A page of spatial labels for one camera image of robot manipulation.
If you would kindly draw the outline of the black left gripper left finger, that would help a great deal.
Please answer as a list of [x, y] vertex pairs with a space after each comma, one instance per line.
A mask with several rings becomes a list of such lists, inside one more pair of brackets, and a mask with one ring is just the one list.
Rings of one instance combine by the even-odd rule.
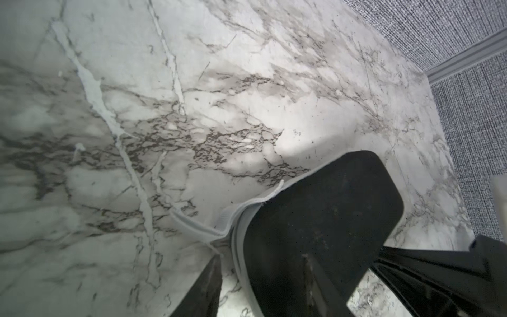
[[171, 317], [216, 317], [223, 284], [221, 258], [214, 255]]

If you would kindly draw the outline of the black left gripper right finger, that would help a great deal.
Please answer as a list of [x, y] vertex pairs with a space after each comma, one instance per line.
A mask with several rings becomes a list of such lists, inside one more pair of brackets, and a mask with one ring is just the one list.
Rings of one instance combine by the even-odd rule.
[[311, 254], [304, 254], [303, 261], [306, 297], [304, 316], [354, 316], [317, 259]]

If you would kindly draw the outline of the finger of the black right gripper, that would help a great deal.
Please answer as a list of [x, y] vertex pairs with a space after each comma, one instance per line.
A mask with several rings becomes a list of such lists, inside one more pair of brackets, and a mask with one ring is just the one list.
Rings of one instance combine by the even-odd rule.
[[489, 237], [467, 252], [384, 247], [371, 270], [412, 316], [506, 315], [506, 245]]

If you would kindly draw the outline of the grey umbrella case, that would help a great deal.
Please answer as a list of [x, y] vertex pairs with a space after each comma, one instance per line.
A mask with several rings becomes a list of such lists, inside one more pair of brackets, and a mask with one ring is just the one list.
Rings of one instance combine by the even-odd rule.
[[403, 215], [403, 200], [380, 157], [346, 153], [220, 212], [206, 226], [171, 212], [184, 234], [228, 238], [254, 316], [302, 316], [304, 256], [313, 256], [346, 305]]

